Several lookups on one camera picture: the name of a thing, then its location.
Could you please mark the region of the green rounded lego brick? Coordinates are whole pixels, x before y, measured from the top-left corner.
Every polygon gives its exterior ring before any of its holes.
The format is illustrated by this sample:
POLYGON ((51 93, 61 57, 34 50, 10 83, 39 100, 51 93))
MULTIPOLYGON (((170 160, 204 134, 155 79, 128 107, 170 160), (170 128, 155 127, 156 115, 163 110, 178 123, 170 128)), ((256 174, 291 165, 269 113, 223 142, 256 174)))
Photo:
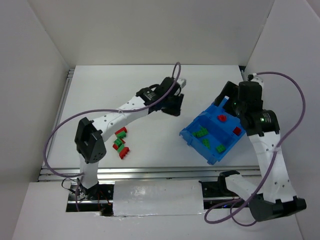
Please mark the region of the green rounded lego brick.
POLYGON ((199 131, 195 131, 195 132, 192 132, 192 135, 196 138, 201 138, 203 137, 204 135, 206 134, 205 131, 203 130, 199 130, 199 131))

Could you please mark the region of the green 2x4 lego brick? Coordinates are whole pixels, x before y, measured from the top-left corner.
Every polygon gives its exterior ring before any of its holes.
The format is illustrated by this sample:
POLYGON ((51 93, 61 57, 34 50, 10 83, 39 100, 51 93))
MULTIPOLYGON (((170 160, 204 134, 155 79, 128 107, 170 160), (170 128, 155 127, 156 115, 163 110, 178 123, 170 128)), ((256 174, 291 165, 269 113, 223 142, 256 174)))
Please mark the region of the green 2x4 lego brick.
POLYGON ((221 154, 226 150, 226 147, 223 144, 220 144, 215 149, 219 154, 221 154))

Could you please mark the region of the green lego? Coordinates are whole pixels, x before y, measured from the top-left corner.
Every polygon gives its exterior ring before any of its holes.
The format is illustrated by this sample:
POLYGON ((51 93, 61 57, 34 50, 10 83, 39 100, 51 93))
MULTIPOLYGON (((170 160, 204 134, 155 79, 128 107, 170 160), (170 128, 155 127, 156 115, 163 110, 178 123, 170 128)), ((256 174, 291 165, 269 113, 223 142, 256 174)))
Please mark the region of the green lego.
POLYGON ((127 136, 127 133, 125 131, 121 131, 115 134, 117 138, 123 139, 127 136))

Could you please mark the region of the red rounded lego brick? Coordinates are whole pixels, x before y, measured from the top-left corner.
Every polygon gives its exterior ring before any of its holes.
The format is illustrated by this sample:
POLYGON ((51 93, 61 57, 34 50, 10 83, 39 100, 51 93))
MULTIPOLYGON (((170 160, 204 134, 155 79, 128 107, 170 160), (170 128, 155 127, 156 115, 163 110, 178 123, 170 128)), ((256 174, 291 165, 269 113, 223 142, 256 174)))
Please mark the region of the red rounded lego brick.
POLYGON ((242 134, 242 129, 240 127, 235 127, 232 131, 235 135, 240 136, 242 134))

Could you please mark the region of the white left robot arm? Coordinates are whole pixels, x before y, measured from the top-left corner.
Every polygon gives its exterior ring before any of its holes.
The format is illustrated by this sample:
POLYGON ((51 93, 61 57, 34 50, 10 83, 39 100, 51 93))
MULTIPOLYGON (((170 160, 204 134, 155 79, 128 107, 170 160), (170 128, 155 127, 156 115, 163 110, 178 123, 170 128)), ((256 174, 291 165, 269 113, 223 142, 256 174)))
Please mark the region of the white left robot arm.
POLYGON ((99 161, 106 155, 105 142, 116 131, 152 112, 162 111, 171 116, 179 116, 184 94, 181 90, 187 80, 166 77, 161 84, 140 89, 134 97, 115 112, 89 120, 82 118, 77 127, 74 142, 80 157, 80 171, 83 179, 79 188, 83 195, 92 199, 99 191, 99 161))

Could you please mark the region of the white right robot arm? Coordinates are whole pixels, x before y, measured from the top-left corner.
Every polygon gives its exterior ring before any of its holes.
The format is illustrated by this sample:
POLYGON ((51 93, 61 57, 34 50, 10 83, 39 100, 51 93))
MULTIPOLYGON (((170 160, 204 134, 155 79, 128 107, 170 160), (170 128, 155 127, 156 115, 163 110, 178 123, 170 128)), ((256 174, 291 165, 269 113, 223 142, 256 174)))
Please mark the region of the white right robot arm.
POLYGON ((249 207, 255 221, 264 222, 294 215, 307 208, 304 198, 297 196, 285 165, 280 144, 284 137, 276 114, 263 108, 263 86, 256 81, 228 81, 214 100, 218 106, 237 117, 256 153, 261 183, 255 186, 236 170, 221 172, 219 189, 224 194, 238 195, 249 207))

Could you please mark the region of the small green lego cube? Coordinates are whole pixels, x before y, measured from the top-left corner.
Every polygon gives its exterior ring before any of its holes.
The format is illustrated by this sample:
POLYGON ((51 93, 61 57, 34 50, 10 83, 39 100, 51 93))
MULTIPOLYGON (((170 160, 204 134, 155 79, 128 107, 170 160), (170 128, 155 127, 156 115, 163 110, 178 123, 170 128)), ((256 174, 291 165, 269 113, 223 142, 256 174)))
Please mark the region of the small green lego cube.
POLYGON ((202 139, 202 144, 203 144, 206 148, 211 149, 211 144, 210 144, 209 139, 203 138, 203 139, 202 139))

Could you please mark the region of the green 2x3 lego brick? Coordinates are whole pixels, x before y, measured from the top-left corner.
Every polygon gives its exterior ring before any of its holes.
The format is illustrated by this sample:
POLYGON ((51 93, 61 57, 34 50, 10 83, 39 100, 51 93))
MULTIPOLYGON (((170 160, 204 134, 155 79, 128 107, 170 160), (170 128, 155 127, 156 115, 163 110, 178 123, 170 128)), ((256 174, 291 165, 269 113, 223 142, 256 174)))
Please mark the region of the green 2x3 lego brick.
POLYGON ((208 130, 207 130, 206 128, 204 128, 204 127, 201 126, 201 127, 200 127, 200 130, 196 132, 196 136, 197 136, 198 138, 201 138, 201 137, 206 136, 208 133, 209 133, 208 130))

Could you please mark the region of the red arch lego piece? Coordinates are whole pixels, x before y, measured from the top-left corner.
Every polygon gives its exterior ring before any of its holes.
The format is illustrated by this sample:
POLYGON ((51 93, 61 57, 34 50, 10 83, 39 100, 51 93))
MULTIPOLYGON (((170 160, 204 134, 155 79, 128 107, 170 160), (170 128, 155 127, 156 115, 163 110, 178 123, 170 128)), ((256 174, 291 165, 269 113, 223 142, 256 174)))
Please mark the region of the red arch lego piece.
POLYGON ((224 115, 224 114, 220 114, 217 116, 217 119, 220 121, 220 122, 226 122, 228 119, 227 119, 227 116, 224 115))

